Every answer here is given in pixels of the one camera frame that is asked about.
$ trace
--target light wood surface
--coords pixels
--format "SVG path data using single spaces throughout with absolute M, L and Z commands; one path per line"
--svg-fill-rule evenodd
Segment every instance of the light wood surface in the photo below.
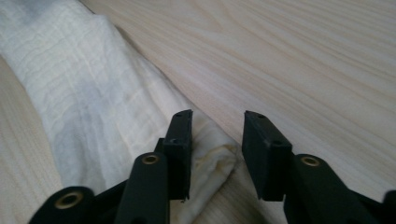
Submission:
M 62 188 L 41 120 L 0 57 L 0 223 L 27 223 Z
M 395 1 L 82 2 L 237 141 L 260 112 L 350 188 L 396 188 Z

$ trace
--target cloth fold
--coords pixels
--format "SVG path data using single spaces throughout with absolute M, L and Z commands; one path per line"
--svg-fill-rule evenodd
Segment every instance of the cloth fold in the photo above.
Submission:
M 189 108 L 191 199 L 172 202 L 171 222 L 191 223 L 234 167 L 235 141 L 78 1 L 1 0 L 0 52 L 42 118 L 65 187 L 99 193 L 128 178 Z

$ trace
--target wood grain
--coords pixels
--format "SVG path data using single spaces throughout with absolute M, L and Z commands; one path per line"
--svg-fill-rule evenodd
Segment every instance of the wood grain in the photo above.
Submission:
M 0 223 L 27 223 L 62 188 L 41 119 L 0 57 Z
M 83 0 L 241 142 L 243 112 L 376 200 L 396 188 L 396 2 Z

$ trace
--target towel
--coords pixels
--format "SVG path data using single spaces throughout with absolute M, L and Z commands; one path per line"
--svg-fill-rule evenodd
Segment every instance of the towel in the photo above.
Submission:
M 171 222 L 193 222 L 234 167 L 235 141 L 79 1 L 0 0 L 0 52 L 42 119 L 64 187 L 100 193 L 125 180 L 185 109 L 191 199 L 171 203 Z

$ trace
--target white cloth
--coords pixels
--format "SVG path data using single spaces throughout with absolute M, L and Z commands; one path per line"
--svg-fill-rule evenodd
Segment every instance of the white cloth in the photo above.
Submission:
M 189 108 L 191 199 L 172 203 L 172 223 L 192 222 L 234 167 L 235 142 L 78 1 L 0 0 L 0 52 L 42 118 L 65 187 L 99 193 L 128 178 Z

